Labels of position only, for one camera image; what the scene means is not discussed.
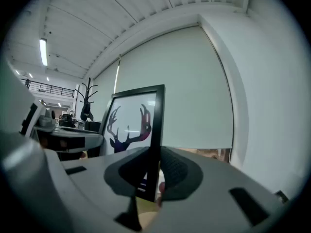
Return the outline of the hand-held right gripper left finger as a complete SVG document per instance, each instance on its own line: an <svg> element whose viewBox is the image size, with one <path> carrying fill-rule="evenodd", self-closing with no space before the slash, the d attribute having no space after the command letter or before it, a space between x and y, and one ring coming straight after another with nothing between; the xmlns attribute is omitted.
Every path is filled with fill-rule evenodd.
<svg viewBox="0 0 311 233"><path fill-rule="evenodd" d="M140 174L144 174L148 148L61 162L46 150L53 188L61 202L53 215L57 233L140 232L136 193Z"/></svg>

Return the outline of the black balcony railing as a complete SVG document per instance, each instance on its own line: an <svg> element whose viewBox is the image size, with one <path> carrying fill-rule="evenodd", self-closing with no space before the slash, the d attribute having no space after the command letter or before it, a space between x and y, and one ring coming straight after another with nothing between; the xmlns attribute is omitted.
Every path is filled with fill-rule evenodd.
<svg viewBox="0 0 311 233"><path fill-rule="evenodd" d="M45 83L30 81L27 79L20 79L20 81L28 87L32 92L40 92L45 94L52 94L57 96L63 96L68 98L74 97L75 90L49 85Z"/></svg>

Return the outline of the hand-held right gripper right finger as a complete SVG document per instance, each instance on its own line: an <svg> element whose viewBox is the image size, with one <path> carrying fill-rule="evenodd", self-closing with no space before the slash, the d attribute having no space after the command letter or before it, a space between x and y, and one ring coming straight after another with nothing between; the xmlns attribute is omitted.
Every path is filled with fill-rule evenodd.
<svg viewBox="0 0 311 233"><path fill-rule="evenodd" d="M233 166L162 147L162 206L147 233L260 233L284 205Z"/></svg>

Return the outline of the person's right hand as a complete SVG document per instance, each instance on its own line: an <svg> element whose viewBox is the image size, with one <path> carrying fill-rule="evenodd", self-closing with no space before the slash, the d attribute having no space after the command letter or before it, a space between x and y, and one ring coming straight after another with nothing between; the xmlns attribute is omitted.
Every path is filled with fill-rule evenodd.
<svg viewBox="0 0 311 233"><path fill-rule="evenodd" d="M163 194L165 192L165 182L161 182L160 183L160 185L159 185L159 192L160 192L160 194L159 194L156 202L157 202L158 207L161 207L161 205L162 205L162 196L163 196Z"/></svg>

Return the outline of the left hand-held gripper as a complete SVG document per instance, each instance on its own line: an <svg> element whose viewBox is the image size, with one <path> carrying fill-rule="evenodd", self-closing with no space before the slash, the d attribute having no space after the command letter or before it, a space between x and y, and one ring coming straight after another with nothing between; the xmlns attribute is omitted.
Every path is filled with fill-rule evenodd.
<svg viewBox="0 0 311 233"><path fill-rule="evenodd" d="M28 137L47 149L46 134L54 129L54 135L99 135L98 132L55 125L40 127L39 116L45 106L22 84L8 61L0 58L0 149L8 136Z"/></svg>

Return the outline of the black hanging bag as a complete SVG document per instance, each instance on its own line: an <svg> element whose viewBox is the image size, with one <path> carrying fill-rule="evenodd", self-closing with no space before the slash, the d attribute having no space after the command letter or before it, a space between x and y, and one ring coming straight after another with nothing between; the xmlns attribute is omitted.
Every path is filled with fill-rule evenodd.
<svg viewBox="0 0 311 233"><path fill-rule="evenodd" d="M82 121L87 121L89 118L91 121L94 120L93 114L90 111L91 102L84 102L83 108L81 110L80 119Z"/></svg>

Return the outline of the long ceiling tube light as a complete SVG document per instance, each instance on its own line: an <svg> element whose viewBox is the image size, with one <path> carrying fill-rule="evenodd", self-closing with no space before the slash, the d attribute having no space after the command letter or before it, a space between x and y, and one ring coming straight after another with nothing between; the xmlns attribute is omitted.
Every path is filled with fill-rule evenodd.
<svg viewBox="0 0 311 233"><path fill-rule="evenodd" d="M40 55L43 66L48 66L48 58L47 58L47 40L44 38L41 38L39 40L39 48L40 48Z"/></svg>

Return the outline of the small black bag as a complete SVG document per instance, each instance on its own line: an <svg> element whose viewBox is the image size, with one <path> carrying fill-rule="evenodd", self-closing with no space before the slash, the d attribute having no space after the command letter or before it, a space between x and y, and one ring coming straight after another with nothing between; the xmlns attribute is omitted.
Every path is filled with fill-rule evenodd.
<svg viewBox="0 0 311 233"><path fill-rule="evenodd" d="M60 126L75 128L75 122L70 114L62 114L58 121Z"/></svg>

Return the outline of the black coat rack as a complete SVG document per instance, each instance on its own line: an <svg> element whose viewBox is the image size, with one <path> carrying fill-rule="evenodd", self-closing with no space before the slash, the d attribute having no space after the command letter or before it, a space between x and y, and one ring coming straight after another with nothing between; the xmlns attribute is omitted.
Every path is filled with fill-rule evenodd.
<svg viewBox="0 0 311 233"><path fill-rule="evenodd" d="M95 91L94 93L90 93L90 90L93 88L93 87L97 87L97 85L91 85L91 78L89 77L88 78L88 84L85 84L85 83L82 83L82 85L84 85L85 86L85 88L86 88L86 92L85 92L85 94L83 95L78 89L75 89L75 91L78 93L78 94L80 94L81 96L82 96L82 98L83 98L83 100L81 100L80 102L82 103L82 104L84 104L84 102L91 102L91 104L93 103L93 101L89 101L89 99L94 95L94 94L96 94L98 91Z"/></svg>

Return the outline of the white roller blind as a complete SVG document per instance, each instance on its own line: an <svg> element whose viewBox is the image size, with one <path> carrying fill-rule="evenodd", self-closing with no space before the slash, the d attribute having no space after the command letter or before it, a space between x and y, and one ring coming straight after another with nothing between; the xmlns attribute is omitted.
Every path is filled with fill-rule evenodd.
<svg viewBox="0 0 311 233"><path fill-rule="evenodd" d="M229 149L233 112L220 61L199 27L157 37L121 59L117 91L165 86L162 144Z"/></svg>
<svg viewBox="0 0 311 233"><path fill-rule="evenodd" d="M119 66L120 66L120 59L118 59L109 67L107 67L94 80L94 84L97 85L97 87L95 87L97 93L92 96L93 104L91 106L91 112L94 116L94 121L97 122L102 121L111 95L116 92Z"/></svg>

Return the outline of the black framed deer picture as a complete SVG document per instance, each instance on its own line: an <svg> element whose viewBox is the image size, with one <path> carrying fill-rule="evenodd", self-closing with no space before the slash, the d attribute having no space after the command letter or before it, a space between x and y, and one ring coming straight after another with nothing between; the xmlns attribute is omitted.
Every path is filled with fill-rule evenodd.
<svg viewBox="0 0 311 233"><path fill-rule="evenodd" d="M100 124L101 155L147 149L146 171L137 185L138 197L154 201L159 176L165 86L154 85L113 94Z"/></svg>

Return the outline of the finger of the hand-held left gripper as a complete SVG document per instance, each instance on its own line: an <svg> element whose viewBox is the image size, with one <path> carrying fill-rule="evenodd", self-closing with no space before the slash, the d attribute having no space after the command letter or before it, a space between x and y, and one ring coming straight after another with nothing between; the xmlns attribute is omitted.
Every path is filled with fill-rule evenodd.
<svg viewBox="0 0 311 233"><path fill-rule="evenodd" d="M76 153L99 147L102 135L54 135L54 130L46 134L47 148L56 152Z"/></svg>

